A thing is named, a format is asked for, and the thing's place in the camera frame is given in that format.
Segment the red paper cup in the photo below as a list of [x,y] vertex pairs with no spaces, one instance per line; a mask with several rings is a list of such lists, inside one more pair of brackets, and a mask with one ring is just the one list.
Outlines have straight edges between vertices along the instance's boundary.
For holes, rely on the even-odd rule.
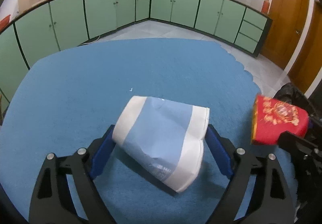
[[283,132],[304,137],[309,126],[308,113],[292,104],[258,94],[252,116],[251,143],[276,145]]

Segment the blue white paper cup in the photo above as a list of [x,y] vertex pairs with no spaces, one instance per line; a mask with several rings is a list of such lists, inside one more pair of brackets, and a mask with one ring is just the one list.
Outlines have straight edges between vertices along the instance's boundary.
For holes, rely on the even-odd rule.
[[208,107],[133,96],[112,138],[147,172],[181,193],[199,174],[209,118]]

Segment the black trash bag bin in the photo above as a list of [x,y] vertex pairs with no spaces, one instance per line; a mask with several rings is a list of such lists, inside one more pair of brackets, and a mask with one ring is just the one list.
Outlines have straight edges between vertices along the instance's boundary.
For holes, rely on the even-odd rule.
[[283,85],[274,95],[275,99],[284,101],[305,110],[310,118],[309,131],[321,136],[321,99],[307,98],[293,83]]

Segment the green lower kitchen cabinets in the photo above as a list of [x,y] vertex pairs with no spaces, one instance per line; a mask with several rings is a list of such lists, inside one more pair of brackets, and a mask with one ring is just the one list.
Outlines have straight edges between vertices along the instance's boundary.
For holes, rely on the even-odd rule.
[[38,60],[147,20],[194,30],[253,57],[272,25],[235,0],[45,0],[1,29],[4,106]]

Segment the blue table mat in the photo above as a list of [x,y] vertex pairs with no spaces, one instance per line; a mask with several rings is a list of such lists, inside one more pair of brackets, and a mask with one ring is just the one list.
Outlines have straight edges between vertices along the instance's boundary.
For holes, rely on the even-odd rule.
[[29,217],[47,155],[69,156],[115,125],[115,149],[94,184],[117,223],[205,223],[228,178],[205,142],[207,124],[247,153],[274,153],[292,199],[290,155],[251,145],[253,76],[203,40],[93,43],[37,61],[1,128],[1,185]]

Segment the wooden door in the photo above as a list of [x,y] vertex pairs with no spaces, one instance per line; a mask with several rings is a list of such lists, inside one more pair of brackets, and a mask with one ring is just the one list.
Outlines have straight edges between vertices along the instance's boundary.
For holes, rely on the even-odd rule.
[[304,28],[310,0],[272,0],[268,16],[270,31],[261,54],[279,68],[290,61]]
[[306,93],[321,68],[321,3],[314,2],[313,14],[301,51],[288,73],[290,81]]

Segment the red thermos flask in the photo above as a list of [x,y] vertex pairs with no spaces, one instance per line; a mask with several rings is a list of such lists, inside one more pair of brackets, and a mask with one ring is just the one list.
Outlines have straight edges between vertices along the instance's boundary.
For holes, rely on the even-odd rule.
[[268,15],[269,8],[270,8],[270,0],[264,0],[262,4],[262,9],[261,9],[262,14]]

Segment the red plastic basin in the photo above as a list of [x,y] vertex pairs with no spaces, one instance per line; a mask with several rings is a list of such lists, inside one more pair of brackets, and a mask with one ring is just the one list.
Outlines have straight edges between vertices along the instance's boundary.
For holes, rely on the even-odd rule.
[[8,24],[10,23],[10,16],[11,15],[9,14],[0,21],[0,31],[8,26]]

